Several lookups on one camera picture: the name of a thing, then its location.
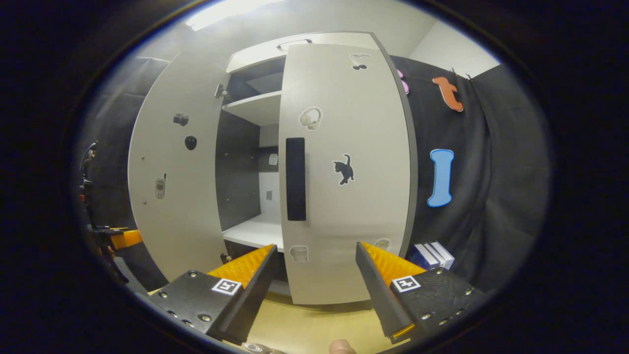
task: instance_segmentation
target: blue bone cutout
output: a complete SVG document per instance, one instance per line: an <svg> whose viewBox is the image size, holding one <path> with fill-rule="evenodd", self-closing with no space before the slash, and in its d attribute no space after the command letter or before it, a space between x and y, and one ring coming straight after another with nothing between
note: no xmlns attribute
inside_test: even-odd
<svg viewBox="0 0 629 354"><path fill-rule="evenodd" d="M435 149L430 152L430 159L435 163L435 186L433 195L428 199L429 207L442 207L452 200L450 195L450 166L454 152Z"/></svg>

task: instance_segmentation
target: book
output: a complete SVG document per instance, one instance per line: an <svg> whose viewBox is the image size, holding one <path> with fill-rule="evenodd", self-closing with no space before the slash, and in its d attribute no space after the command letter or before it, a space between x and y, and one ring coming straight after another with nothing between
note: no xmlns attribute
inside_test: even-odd
<svg viewBox="0 0 629 354"><path fill-rule="evenodd" d="M439 252L437 252L437 250L430 243L425 243L423 246L428 250L428 252L430 252L430 254L432 254L433 257L435 257L435 259L439 263L438 266L445 268L445 259L441 257Z"/></svg>
<svg viewBox="0 0 629 354"><path fill-rule="evenodd" d="M438 252L441 258L443 258L443 260L445 261L445 264L442 265L442 267L450 270L452 263L454 263L454 257L450 254L450 252L448 252L439 242L432 242L430 243L430 246L432 246L433 249Z"/></svg>
<svg viewBox="0 0 629 354"><path fill-rule="evenodd" d="M439 261L422 244L415 244L411 248L410 262L425 270L431 270L439 266Z"/></svg>

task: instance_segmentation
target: wooden floor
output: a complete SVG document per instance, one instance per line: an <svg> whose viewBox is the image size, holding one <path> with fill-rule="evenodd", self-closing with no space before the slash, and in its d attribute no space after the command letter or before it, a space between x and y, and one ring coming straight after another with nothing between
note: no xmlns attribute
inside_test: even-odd
<svg viewBox="0 0 629 354"><path fill-rule="evenodd" d="M379 353L394 347L382 333L371 301L293 305L290 297L272 293L262 301L247 342L286 354L327 354L330 343L338 339L347 340L359 354Z"/></svg>

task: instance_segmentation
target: finger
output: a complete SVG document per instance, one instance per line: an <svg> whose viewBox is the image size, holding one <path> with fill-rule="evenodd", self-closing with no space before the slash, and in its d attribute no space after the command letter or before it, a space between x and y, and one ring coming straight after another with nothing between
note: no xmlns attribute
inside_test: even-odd
<svg viewBox="0 0 629 354"><path fill-rule="evenodd" d="M335 340L330 344L330 354L356 354L346 340Z"/></svg>

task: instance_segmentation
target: open cabinet door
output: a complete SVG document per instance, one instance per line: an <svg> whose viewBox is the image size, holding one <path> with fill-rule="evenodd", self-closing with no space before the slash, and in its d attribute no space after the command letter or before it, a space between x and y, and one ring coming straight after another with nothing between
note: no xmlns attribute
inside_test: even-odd
<svg viewBox="0 0 629 354"><path fill-rule="evenodd" d="M223 98L215 98L214 92L219 84L227 85L230 75L220 62L180 53L148 92L131 136L133 216L148 252L169 281L190 269L221 266L220 254L226 252L214 175ZM188 117L187 124L173 122L178 113Z"/></svg>
<svg viewBox="0 0 629 354"><path fill-rule="evenodd" d="M412 161L406 98L393 72L380 50L303 44L288 51L279 172L295 304L367 300L356 242L396 255L408 247Z"/></svg>

